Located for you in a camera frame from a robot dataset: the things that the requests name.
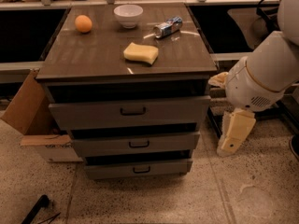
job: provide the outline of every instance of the concrete floor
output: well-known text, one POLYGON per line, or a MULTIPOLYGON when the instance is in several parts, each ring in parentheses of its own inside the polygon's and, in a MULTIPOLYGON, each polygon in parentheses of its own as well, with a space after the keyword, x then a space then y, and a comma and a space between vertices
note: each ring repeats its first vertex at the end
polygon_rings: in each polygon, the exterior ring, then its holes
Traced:
POLYGON ((51 205, 33 223, 57 213, 52 223, 299 223, 291 137, 283 120, 261 120, 237 153, 221 158, 206 119, 186 175, 93 181, 82 163, 49 163, 20 147, 21 134, 0 120, 0 222, 21 223, 46 194, 51 205))

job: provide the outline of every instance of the sponge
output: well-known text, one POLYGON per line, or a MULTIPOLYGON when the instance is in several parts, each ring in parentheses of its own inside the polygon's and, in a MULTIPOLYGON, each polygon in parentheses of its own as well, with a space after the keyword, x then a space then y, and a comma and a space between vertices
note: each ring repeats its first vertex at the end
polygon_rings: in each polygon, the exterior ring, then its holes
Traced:
POLYGON ((159 50, 156 47, 137 45, 134 42, 131 42, 131 44, 123 51, 125 59, 149 63, 151 65, 156 61, 158 54, 159 50))

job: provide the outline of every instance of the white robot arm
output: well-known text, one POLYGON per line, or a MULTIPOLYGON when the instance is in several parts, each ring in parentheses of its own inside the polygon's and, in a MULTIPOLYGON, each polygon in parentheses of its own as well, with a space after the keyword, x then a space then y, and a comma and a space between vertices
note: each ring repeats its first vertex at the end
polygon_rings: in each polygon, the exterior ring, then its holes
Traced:
POLYGON ((235 111, 223 116, 221 156, 235 153, 245 141, 255 124, 253 112, 271 107, 299 80, 299 0, 281 0, 278 25, 279 32, 225 74, 226 96, 235 111))

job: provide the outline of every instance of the can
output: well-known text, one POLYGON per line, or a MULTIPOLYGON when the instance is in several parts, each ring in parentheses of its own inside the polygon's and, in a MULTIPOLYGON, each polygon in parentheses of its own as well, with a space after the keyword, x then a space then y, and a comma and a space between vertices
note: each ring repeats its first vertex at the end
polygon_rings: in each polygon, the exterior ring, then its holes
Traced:
POLYGON ((182 18, 176 16, 166 20, 166 22, 163 22, 159 25, 155 25, 153 31, 155 33, 156 38, 162 38, 178 31, 182 27, 182 25, 183 25, 182 18))

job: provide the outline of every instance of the black handle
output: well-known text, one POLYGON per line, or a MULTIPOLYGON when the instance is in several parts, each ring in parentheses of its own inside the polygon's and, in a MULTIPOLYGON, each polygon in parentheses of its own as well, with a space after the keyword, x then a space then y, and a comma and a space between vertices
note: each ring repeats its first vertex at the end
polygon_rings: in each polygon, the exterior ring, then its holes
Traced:
POLYGON ((148 147, 150 145, 150 141, 148 140, 147 142, 144 143, 133 143, 133 142, 129 142, 129 147, 131 148, 137 148, 137 147, 148 147))
POLYGON ((129 112, 125 111, 123 108, 120 109, 122 116, 142 116, 147 112, 147 108, 143 107, 140 112, 129 112))
POLYGON ((137 170, 135 167, 133 168, 133 173, 134 174, 146 174, 146 173, 149 173, 150 172, 150 166, 147 168, 147 169, 139 169, 137 170))

